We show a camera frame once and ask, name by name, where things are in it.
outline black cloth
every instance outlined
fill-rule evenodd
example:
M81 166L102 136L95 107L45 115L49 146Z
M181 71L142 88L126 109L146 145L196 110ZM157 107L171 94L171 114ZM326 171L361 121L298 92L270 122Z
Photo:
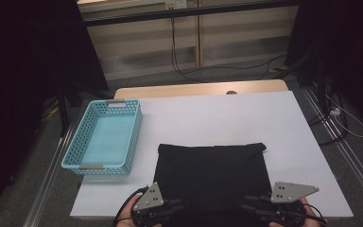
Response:
M244 213L244 196L265 196L271 187L262 143L187 148L159 145L154 182L166 200L188 206L165 226L268 226Z

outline black fabric bag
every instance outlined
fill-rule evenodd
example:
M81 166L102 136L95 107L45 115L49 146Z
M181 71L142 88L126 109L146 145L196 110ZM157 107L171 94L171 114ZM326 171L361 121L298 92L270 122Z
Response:
M161 144L154 182L187 208L165 226L268 226L240 208L244 196L271 193L265 145L187 148Z

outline gray carpet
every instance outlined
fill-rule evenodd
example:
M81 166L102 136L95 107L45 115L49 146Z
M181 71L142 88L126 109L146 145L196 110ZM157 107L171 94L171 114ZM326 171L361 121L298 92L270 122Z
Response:
M264 61L241 62L224 66L247 67L262 62ZM270 67L281 66L282 62L283 59L274 61ZM245 70L206 69L186 76L206 82L253 80L262 77L266 70L266 66ZM264 79L271 79L274 76L274 74L268 73ZM289 76L285 79L285 81L289 90L293 91L297 98L304 116L307 119L315 116L316 113L305 98L303 88L298 85L295 76ZM117 89L123 87L185 84L196 82L198 81L185 79L176 72L146 75L139 78L110 81L109 85L111 90L108 94L113 95ZM95 99L95 97L89 94L82 93L81 95L84 98L83 106L79 108L68 108L71 120L77 119L78 113L83 112L88 101ZM343 102L346 110L355 116L359 116L355 107L350 105L350 100L343 97ZM350 130L363 133L363 130L358 123L350 117L348 120ZM312 130L315 137L320 142L331 139L322 124L312 127ZM39 131L29 150L28 156L15 176L15 184L8 186L0 198L0 226L24 225L27 214L37 196L45 173L49 168L54 152L57 149L60 141L60 133L61 121L58 114L53 117L43 118ZM358 159L363 164L363 138L357 138L349 134L346 137L346 141L353 148ZM333 172L338 175L338 184L354 212L354 218L330 220L328 226L363 226L362 185L353 174L349 165L343 159L335 144L322 146L321 150ZM62 168L58 169L54 186L51 189L48 201L43 209L41 218L39 219L39 226L111 226L111 220L85 221L69 217L81 181L81 176L77 176Z

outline blue plastic basket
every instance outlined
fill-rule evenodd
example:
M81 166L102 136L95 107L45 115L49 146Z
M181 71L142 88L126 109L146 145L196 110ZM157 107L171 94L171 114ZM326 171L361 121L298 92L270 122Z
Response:
M129 175L142 116L137 99L92 101L61 166L81 175Z

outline metal bracket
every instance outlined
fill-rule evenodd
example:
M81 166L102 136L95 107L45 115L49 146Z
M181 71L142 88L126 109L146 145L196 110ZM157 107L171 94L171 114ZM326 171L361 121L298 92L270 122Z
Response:
M316 186L277 182L273 186L270 201L272 203L292 203L318 191L320 189Z
M164 199L162 198L161 190L159 189L158 183L154 183L149 190L144 193L141 199L135 203L132 208L133 211L140 211L156 206L161 206L164 204Z

